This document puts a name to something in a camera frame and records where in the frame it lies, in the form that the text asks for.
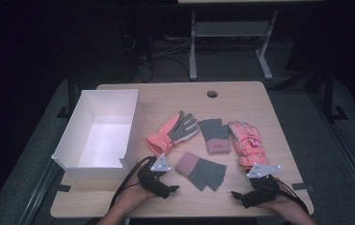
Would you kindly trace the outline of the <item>person's left hand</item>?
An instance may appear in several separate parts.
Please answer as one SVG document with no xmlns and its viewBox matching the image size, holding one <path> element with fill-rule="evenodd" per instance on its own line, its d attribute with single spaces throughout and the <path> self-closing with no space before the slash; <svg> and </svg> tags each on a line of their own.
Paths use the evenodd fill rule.
<svg viewBox="0 0 355 225">
<path fill-rule="evenodd" d="M 113 216 L 124 216 L 137 208 L 141 203 L 153 198 L 154 193 L 146 190 L 139 184 L 139 178 L 134 174 L 127 182 L 126 187 L 111 208 Z"/>
</svg>

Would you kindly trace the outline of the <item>pink ski glove red print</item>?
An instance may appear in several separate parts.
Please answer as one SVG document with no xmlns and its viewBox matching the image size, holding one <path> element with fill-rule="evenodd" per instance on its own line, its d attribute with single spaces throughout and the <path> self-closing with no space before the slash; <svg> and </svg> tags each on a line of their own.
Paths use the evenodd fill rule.
<svg viewBox="0 0 355 225">
<path fill-rule="evenodd" d="M 268 164 L 265 156 L 261 137 L 256 127 L 246 122 L 232 121 L 228 123 L 229 130 L 233 134 L 234 146 L 240 155 L 239 164 L 245 169 L 250 169 L 256 163 Z"/>
</svg>

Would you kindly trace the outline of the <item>grey metal floor rail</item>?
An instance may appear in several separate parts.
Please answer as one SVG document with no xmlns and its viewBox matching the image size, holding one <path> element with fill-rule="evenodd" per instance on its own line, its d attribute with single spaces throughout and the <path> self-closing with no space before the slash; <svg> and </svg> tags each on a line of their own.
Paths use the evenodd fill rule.
<svg viewBox="0 0 355 225">
<path fill-rule="evenodd" d="M 338 146 L 343 159 L 348 165 L 348 170 L 351 173 L 353 180 L 355 181 L 355 157 L 352 153 L 352 149 L 348 145 L 347 139 L 343 137 L 343 134 L 335 124 L 336 121 L 347 121 L 348 116 L 340 106 L 332 106 L 331 112 L 336 111 L 336 114 L 332 113 L 331 115 L 328 115 L 325 112 L 325 106 L 320 100 L 320 97 L 317 95 L 311 95 L 310 99 L 313 102 L 317 112 L 320 114 L 322 121 L 325 123 L 326 128 L 331 133 L 333 140 Z"/>
<path fill-rule="evenodd" d="M 32 225 L 41 205 L 44 203 L 49 189 L 56 181 L 61 168 L 50 159 L 45 167 L 43 174 L 40 176 L 35 186 L 28 204 L 25 206 L 18 225 Z"/>
</svg>

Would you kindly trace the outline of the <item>person's right hand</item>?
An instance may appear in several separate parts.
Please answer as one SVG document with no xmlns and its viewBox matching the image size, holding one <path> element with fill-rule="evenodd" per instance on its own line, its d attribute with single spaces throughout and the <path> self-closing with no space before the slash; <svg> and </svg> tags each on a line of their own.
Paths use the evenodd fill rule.
<svg viewBox="0 0 355 225">
<path fill-rule="evenodd" d="M 282 213 L 287 213 L 287 211 L 303 211 L 301 206 L 295 201 L 280 194 L 272 201 L 258 204 L 258 207 L 271 210 L 279 216 L 281 216 Z"/>
</svg>

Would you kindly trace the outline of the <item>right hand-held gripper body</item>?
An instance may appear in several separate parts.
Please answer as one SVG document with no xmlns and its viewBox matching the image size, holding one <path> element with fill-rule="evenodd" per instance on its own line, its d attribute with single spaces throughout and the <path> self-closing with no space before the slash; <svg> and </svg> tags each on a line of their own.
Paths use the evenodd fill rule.
<svg viewBox="0 0 355 225">
<path fill-rule="evenodd" d="M 275 199 L 279 186 L 273 177 L 282 169 L 280 165 L 255 163 L 247 173 L 252 191 L 243 196 L 243 203 L 266 203 Z"/>
</svg>

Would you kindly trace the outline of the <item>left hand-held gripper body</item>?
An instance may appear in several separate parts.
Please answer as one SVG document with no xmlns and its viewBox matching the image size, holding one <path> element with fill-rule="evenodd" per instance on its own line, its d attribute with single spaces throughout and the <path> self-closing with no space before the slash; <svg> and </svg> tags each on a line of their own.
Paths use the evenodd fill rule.
<svg viewBox="0 0 355 225">
<path fill-rule="evenodd" d="M 160 181 L 160 177 L 170 171 L 170 164 L 164 154 L 158 157 L 146 157 L 138 165 L 140 167 L 138 177 L 143 188 L 155 195 L 161 195 L 163 191 L 167 191 L 167 185 Z"/>
</svg>

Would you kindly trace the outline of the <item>white metal desk frame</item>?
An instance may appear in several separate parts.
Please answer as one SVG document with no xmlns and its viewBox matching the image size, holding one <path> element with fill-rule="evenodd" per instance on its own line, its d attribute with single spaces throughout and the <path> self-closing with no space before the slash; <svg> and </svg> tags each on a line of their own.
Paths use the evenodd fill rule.
<svg viewBox="0 0 355 225">
<path fill-rule="evenodd" d="M 178 0 L 178 4 L 193 7 L 191 11 L 191 32 L 189 52 L 189 75 L 191 81 L 198 79 L 196 41 L 197 38 L 261 38 L 262 44 L 255 50 L 257 60 L 264 78 L 272 80 L 273 74 L 265 58 L 265 54 L 274 31 L 276 19 L 283 6 L 294 4 L 312 4 L 321 0 Z M 215 21 L 203 22 L 197 20 L 200 9 L 215 8 L 218 10 L 238 10 L 244 15 L 244 10 L 260 12 L 270 10 L 267 20 Z"/>
</svg>

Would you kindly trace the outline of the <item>pink ski glove grey palm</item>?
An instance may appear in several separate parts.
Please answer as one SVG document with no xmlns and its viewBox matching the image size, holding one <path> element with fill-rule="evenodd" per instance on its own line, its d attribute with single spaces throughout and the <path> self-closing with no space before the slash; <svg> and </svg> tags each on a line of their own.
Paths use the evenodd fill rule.
<svg viewBox="0 0 355 225">
<path fill-rule="evenodd" d="M 177 144 L 191 139 L 199 130 L 198 120 L 192 113 L 179 111 L 156 134 L 147 136 L 146 144 L 156 156 L 167 155 Z"/>
</svg>

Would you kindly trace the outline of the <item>white box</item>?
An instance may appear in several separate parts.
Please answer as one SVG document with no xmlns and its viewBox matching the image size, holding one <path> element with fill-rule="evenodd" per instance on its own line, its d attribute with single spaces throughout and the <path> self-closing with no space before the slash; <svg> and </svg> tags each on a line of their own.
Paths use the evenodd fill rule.
<svg viewBox="0 0 355 225">
<path fill-rule="evenodd" d="M 139 160 L 139 91 L 84 90 L 52 159 L 75 179 L 122 179 Z"/>
</svg>

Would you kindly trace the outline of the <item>black stand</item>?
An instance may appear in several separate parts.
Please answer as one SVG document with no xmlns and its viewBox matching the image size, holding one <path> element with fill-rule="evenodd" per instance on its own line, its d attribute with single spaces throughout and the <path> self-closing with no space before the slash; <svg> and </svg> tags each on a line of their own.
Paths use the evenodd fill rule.
<svg viewBox="0 0 355 225">
<path fill-rule="evenodd" d="M 330 123 L 335 120 L 348 120 L 347 115 L 340 106 L 333 105 L 333 82 L 334 76 L 329 66 L 323 67 L 324 94 L 323 94 L 323 113 Z"/>
<path fill-rule="evenodd" d="M 57 114 L 58 118 L 69 119 L 75 108 L 75 83 L 73 69 L 67 76 L 67 105 L 62 107 Z"/>
</svg>

